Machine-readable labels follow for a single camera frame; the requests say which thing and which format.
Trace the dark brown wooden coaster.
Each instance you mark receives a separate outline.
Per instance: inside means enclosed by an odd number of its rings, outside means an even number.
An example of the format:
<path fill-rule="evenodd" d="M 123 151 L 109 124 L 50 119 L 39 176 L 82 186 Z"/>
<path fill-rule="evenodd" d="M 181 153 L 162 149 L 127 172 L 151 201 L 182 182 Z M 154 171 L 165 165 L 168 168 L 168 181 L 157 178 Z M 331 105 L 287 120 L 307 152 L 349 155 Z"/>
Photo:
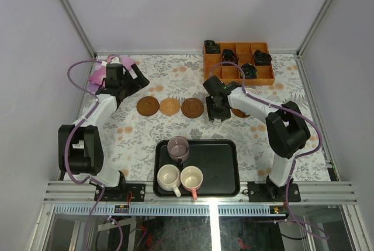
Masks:
<path fill-rule="evenodd" d="M 181 111 L 187 118 L 198 118 L 204 112 L 204 105 L 197 98 L 189 98 L 182 103 Z"/>
<path fill-rule="evenodd" d="M 160 104 L 153 96 L 142 97 L 137 102 L 137 111 L 142 116 L 152 116 L 159 110 Z"/>
<path fill-rule="evenodd" d="M 239 110 L 239 109 L 232 109 L 231 111 L 232 111 L 232 113 L 233 113 L 235 116 L 237 116 L 237 117 L 239 117 L 239 118 L 248 118 L 248 117 L 251 116 L 250 114 L 245 114 L 244 112 L 242 112 L 242 111 Z"/>

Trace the woven rattan coaster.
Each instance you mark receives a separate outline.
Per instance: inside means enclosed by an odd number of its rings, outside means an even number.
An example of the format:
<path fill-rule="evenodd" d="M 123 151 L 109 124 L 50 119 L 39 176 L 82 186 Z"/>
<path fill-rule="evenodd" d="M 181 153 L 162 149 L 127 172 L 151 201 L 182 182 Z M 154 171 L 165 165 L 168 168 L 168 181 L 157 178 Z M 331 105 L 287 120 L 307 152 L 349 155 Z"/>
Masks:
<path fill-rule="evenodd" d="M 160 111 L 162 114 L 172 116 L 177 114 L 181 108 L 179 101 L 175 98 L 166 98 L 160 103 Z"/>

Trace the blue mug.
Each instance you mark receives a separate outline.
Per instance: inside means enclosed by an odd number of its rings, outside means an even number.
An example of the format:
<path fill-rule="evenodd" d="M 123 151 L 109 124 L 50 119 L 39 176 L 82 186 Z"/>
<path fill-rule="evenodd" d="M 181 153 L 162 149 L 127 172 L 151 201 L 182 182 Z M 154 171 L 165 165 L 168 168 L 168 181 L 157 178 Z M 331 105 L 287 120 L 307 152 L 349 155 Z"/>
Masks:
<path fill-rule="evenodd" d="M 258 95 L 257 91 L 255 89 L 252 89 L 252 88 L 247 88 L 246 91 L 252 95 Z"/>

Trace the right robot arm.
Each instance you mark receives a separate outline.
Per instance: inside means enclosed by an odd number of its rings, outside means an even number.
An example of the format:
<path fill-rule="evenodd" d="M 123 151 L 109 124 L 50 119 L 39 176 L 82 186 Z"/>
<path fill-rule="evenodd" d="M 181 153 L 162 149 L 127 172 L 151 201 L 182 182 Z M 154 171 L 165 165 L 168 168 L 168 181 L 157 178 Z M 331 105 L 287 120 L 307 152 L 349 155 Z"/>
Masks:
<path fill-rule="evenodd" d="M 215 75 L 205 80 L 203 87 L 208 93 L 206 105 L 211 122 L 227 120 L 231 110 L 237 109 L 266 125 L 268 142 L 274 152 L 266 193 L 273 201 L 281 200 L 288 192 L 286 183 L 290 178 L 292 159 L 310 138 L 298 105 L 294 102 L 270 103 L 239 83 L 225 84 Z"/>

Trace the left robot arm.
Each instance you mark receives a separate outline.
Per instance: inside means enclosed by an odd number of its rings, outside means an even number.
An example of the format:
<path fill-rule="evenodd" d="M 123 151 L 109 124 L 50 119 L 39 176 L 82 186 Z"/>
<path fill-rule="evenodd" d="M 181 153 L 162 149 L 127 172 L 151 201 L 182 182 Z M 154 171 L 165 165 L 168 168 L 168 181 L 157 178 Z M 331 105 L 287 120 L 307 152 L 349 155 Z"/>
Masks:
<path fill-rule="evenodd" d="M 91 181 L 108 188 L 108 195 L 115 201 L 122 201 L 128 194 L 126 178 L 106 160 L 100 129 L 124 99 L 145 88 L 150 81 L 135 63 L 126 67 L 121 63 L 108 62 L 102 83 L 96 92 L 92 92 L 77 85 L 70 75 L 74 67 L 89 62 L 77 62 L 67 71 L 69 81 L 92 96 L 93 102 L 79 119 L 58 129 L 58 165 L 74 183 Z"/>

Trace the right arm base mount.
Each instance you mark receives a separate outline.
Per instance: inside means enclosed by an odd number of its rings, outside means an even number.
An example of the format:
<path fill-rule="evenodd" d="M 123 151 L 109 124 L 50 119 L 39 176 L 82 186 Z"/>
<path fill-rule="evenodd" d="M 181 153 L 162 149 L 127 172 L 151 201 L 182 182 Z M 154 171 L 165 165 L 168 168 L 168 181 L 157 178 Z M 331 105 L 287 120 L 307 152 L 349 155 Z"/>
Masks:
<path fill-rule="evenodd" d="M 270 180 L 268 176 L 262 183 L 248 182 L 247 190 L 250 202 L 286 202 L 286 185 L 278 187 L 273 181 Z M 297 184 L 293 184 L 293 179 L 291 179 L 288 188 L 288 202 L 301 202 L 299 187 Z"/>

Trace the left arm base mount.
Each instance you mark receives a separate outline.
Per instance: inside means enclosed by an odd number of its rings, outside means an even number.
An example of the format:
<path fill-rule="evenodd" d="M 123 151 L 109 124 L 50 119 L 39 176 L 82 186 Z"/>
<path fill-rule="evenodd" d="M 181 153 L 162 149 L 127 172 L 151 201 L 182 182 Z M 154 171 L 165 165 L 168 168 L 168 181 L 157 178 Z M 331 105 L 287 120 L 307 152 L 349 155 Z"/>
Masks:
<path fill-rule="evenodd" d="M 104 187 L 105 191 L 100 201 L 133 203 L 143 202 L 145 199 L 146 185 L 142 183 L 129 183 L 125 190 L 119 187 Z"/>

